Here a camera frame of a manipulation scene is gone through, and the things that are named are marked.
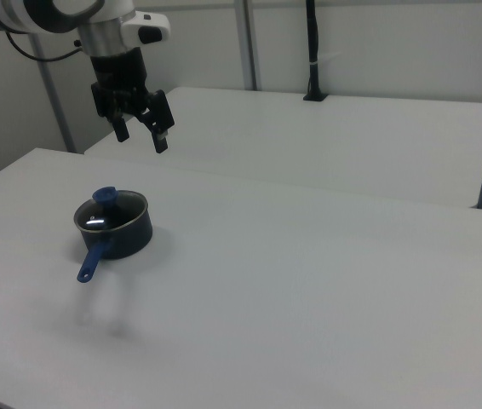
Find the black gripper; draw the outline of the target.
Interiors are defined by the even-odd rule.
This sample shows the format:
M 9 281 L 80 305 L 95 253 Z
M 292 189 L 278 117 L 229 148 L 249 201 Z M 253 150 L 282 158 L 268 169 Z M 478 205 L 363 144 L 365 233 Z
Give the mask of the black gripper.
M 151 132 L 156 153 L 168 149 L 167 135 L 175 125 L 165 93 L 146 88 L 146 66 L 140 48 L 108 57 L 91 57 L 97 81 L 91 85 L 97 113 L 106 118 L 119 142 L 129 139 L 124 114 L 139 117 Z

